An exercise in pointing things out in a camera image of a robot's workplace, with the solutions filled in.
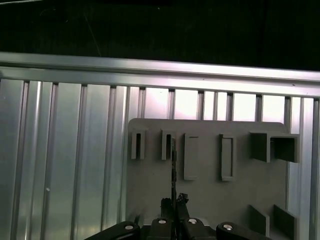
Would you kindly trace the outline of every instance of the dark background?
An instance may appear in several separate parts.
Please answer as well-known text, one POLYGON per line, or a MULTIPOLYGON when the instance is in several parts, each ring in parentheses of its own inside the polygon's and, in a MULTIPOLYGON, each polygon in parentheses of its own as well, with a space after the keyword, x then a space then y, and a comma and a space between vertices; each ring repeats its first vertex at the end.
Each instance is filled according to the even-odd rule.
POLYGON ((0 5, 0 51, 320 71, 320 0, 0 5))

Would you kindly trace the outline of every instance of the gray foam board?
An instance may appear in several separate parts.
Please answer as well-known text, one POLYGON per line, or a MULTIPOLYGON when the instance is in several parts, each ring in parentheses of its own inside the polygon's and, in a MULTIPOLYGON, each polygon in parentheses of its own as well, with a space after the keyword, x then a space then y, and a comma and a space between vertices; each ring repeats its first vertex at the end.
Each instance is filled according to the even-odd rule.
MULTIPOLYGON (((274 205, 285 209, 286 161, 298 162, 299 148, 294 145, 292 160, 288 159, 291 153, 276 154, 285 155, 286 161, 274 159, 273 136, 293 139, 298 144, 299 136, 288 134, 282 123, 137 118, 130 121, 128 134, 128 220, 141 215, 151 223, 160 215, 161 199, 171 197, 172 162, 170 155, 164 158, 166 134, 176 138, 176 191, 188 194, 190 216, 205 219, 213 228, 228 221, 249 228, 250 206, 254 206, 270 217, 273 229, 274 205), (138 147, 143 149, 144 159, 132 159, 132 136, 141 130, 145 145, 138 147), (262 133, 267 140, 259 144, 251 133, 262 133), (263 145, 266 141, 271 141, 268 147, 263 145), (253 158, 252 153, 259 152, 259 148, 268 152, 267 162, 253 158)), ((276 151, 286 150, 287 145, 286 141, 276 146, 276 151)))

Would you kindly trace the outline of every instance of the silver screw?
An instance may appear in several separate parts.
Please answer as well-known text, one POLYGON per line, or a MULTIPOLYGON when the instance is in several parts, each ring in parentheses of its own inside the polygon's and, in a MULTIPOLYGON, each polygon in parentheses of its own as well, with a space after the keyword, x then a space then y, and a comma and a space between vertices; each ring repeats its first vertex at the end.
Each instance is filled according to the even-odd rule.
POLYGON ((233 229, 233 227, 231 225, 228 225, 228 224, 223 225, 223 228, 228 230, 228 231, 231 231, 233 229))
POLYGON ((193 218, 190 218, 190 219, 188 220, 188 222, 191 223, 191 224, 196 224, 196 223, 197 223, 197 220, 195 220, 195 219, 193 219, 193 218))
POLYGON ((124 228, 125 228, 125 230, 131 230, 131 229, 133 229, 134 227, 131 226, 131 225, 128 225, 128 226, 125 226, 124 228))

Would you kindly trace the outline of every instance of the rectangular slot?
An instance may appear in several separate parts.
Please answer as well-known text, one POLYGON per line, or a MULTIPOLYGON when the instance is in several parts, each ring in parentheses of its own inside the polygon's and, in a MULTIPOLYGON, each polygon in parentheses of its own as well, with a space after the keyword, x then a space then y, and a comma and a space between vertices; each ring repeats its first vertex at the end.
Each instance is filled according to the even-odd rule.
POLYGON ((172 138, 175 137, 173 131, 162 131, 162 149, 161 149, 161 159, 171 160, 172 159, 172 138))
POLYGON ((273 206, 273 224, 290 240, 299 238, 299 219, 277 205, 273 206))
POLYGON ((187 133, 184 135, 184 180, 195 180, 197 178, 199 152, 198 139, 198 136, 187 133))
POLYGON ((171 153, 172 153, 172 150, 171 150, 171 135, 168 134, 166 136, 166 147, 165 147, 165 157, 166 157, 166 159, 171 159, 171 153))
POLYGON ((299 138, 293 134, 271 137, 273 157, 287 162, 299 163, 299 138))
POLYGON ((236 171, 236 140, 231 135, 221 134, 221 179, 233 181, 236 171))
POLYGON ((252 231, 262 234, 266 237, 270 236, 270 217, 257 210, 252 205, 249 206, 250 217, 249 227, 252 231))
POLYGON ((145 131, 134 130, 131 141, 131 159, 145 159, 145 131))

